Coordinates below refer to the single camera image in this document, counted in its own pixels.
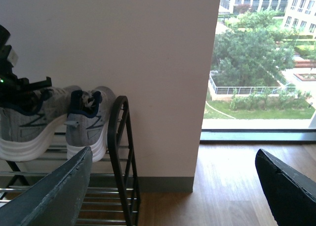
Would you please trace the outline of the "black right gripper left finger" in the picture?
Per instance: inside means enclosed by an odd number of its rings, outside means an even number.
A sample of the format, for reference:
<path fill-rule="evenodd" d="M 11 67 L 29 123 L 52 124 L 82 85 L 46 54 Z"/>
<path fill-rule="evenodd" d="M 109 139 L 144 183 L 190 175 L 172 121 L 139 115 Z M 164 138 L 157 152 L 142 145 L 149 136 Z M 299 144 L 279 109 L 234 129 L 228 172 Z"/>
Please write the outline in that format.
<path fill-rule="evenodd" d="M 92 151 L 85 147 L 0 208 L 2 226 L 73 226 L 87 192 Z"/>

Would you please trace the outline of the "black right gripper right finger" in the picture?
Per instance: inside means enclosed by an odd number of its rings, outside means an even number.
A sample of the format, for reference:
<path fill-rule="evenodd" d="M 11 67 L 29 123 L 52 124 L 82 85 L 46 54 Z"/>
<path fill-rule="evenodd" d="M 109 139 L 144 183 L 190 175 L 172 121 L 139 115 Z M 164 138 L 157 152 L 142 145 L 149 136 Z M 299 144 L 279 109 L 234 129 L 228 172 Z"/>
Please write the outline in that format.
<path fill-rule="evenodd" d="M 264 149 L 255 157 L 259 181 L 279 226 L 316 224 L 316 183 Z"/>

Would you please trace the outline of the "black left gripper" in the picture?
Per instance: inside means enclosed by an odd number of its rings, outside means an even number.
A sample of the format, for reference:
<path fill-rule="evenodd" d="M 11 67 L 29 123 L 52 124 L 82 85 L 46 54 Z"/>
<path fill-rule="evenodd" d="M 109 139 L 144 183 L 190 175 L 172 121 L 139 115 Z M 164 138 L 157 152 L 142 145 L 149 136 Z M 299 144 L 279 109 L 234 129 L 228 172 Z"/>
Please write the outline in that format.
<path fill-rule="evenodd" d="M 39 97 L 35 91 L 52 86 L 50 77 L 44 81 L 30 83 L 27 78 L 18 78 L 12 71 L 16 65 L 18 55 L 11 45 L 7 44 L 10 32 L 0 27 L 0 105 L 12 103 L 22 110 L 31 111 L 38 104 Z"/>

